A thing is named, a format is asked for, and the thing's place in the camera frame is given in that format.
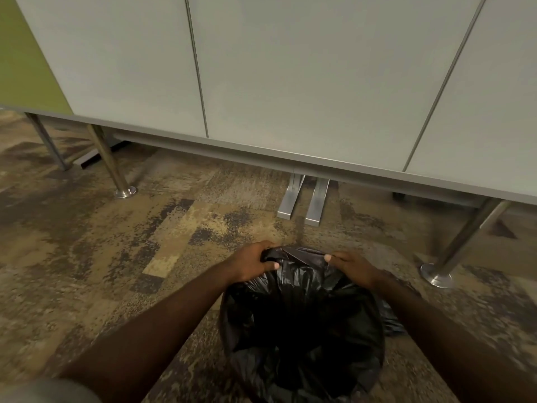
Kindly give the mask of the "green partition panel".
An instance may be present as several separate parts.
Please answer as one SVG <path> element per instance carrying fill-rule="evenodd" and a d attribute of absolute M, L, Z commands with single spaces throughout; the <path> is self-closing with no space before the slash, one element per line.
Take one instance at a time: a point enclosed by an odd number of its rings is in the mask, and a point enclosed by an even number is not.
<path fill-rule="evenodd" d="M 0 0 L 0 107 L 73 114 L 16 0 Z"/>

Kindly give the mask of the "person's grey sleeve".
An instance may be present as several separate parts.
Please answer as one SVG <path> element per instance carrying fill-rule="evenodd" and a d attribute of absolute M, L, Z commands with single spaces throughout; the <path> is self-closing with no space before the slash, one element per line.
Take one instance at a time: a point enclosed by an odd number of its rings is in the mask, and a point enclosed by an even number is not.
<path fill-rule="evenodd" d="M 88 386 L 64 378 L 39 378 L 0 393 L 0 403 L 104 403 Z"/>

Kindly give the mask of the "flat grey desk foot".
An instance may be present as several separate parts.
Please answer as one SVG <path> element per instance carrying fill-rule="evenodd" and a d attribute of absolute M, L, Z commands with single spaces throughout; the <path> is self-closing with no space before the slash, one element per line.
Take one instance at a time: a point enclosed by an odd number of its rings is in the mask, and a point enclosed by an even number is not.
<path fill-rule="evenodd" d="M 315 227 L 319 226 L 323 214 L 329 184 L 330 179 L 317 178 L 316 185 L 312 193 L 312 199 L 310 201 L 308 211 L 305 216 L 306 225 Z"/>
<path fill-rule="evenodd" d="M 305 175 L 291 174 L 289 183 L 281 204 L 277 211 L 277 217 L 285 220 L 290 220 L 296 201 L 298 199 L 300 190 L 302 188 Z"/>
<path fill-rule="evenodd" d="M 106 143 L 108 144 L 109 148 L 112 152 L 115 152 L 126 145 L 129 144 L 128 141 L 124 140 L 118 140 L 115 137 L 107 137 Z M 88 151 L 86 154 L 78 157 L 73 163 L 72 166 L 77 169 L 86 169 L 90 167 L 91 165 L 101 161 L 102 157 L 98 151 L 98 149 L 94 148 Z"/>

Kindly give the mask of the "person's left hand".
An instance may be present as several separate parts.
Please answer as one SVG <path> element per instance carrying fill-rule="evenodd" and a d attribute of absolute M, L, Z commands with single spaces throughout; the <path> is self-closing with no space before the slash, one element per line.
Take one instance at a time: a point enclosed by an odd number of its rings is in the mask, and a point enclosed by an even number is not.
<path fill-rule="evenodd" d="M 262 253 L 276 246 L 275 243 L 265 240 L 247 244 L 235 251 L 224 262 L 228 284 L 248 282 L 264 274 L 265 272 L 259 267 L 259 263 L 262 263 Z"/>

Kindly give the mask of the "person's right hand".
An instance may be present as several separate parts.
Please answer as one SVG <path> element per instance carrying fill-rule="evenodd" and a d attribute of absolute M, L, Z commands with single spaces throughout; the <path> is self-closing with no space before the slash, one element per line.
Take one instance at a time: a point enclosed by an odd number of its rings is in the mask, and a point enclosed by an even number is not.
<path fill-rule="evenodd" d="M 342 271 L 353 283 L 368 290 L 375 290 L 385 278 L 381 270 L 374 267 L 357 252 L 335 251 L 331 255 L 345 259 L 345 265 L 331 265 L 332 267 Z"/>

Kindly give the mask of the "person's left forearm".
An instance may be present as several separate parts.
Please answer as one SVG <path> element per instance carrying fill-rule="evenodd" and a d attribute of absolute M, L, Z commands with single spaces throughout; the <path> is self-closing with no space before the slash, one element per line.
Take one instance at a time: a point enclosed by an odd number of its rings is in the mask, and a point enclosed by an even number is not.
<path fill-rule="evenodd" d="M 219 263 L 98 340 L 60 373 L 102 403 L 140 403 L 223 291 L 237 278 Z"/>

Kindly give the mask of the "round steel partition leg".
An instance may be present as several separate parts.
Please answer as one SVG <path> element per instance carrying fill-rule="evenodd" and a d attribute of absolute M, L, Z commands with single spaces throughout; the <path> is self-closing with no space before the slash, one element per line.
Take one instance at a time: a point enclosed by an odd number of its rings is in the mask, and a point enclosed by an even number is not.
<path fill-rule="evenodd" d="M 126 181 L 123 173 L 121 172 L 116 159 L 113 156 L 113 153 L 111 149 L 109 148 L 108 144 L 106 143 L 106 136 L 103 131 L 103 128 L 98 125 L 94 124 L 87 124 L 88 132 L 91 136 L 91 139 L 95 145 L 95 147 L 98 149 L 102 161 L 104 162 L 104 165 L 112 179 L 112 181 L 115 184 L 116 191 L 115 191 L 115 197 L 120 199 L 129 198 L 136 194 L 137 189 L 136 187 L 129 186 L 129 183 Z"/>
<path fill-rule="evenodd" d="M 496 223 L 511 204 L 512 201 L 509 200 L 487 198 L 435 262 L 420 266 L 420 276 L 437 288 L 452 288 L 454 286 L 452 272 L 460 264 L 466 251 L 474 240 Z"/>
<path fill-rule="evenodd" d="M 24 115 L 28 118 L 32 124 L 34 130 L 36 131 L 39 138 L 41 138 L 45 148 L 52 157 L 54 163 L 62 171 L 67 171 L 70 169 L 70 165 L 65 161 L 63 155 L 59 152 L 52 138 L 50 137 L 47 129 L 44 127 L 42 121 L 39 119 L 38 115 L 33 113 L 25 112 Z"/>

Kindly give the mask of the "grey partition panel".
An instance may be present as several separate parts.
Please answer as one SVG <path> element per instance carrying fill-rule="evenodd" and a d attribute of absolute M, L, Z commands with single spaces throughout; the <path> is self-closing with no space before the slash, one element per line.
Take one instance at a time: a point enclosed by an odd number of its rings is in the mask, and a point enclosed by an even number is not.
<path fill-rule="evenodd" d="M 537 205 L 537 0 L 16 2 L 35 114 Z"/>

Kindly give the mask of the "black plastic trash bag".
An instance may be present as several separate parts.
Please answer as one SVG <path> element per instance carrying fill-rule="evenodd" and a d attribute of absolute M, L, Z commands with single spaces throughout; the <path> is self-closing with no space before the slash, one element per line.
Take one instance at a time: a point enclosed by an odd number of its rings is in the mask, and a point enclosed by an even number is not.
<path fill-rule="evenodd" d="M 329 266 L 319 250 L 264 250 L 278 270 L 229 286 L 218 328 L 251 403 L 362 403 L 386 338 L 407 335 L 388 303 Z"/>

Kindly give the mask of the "person's right forearm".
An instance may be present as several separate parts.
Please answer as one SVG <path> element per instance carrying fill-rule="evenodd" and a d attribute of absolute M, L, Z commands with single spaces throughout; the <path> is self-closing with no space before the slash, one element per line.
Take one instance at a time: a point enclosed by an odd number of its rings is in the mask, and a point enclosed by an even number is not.
<path fill-rule="evenodd" d="M 461 403 L 537 403 L 537 383 L 440 310 L 378 269 L 368 283 Z"/>

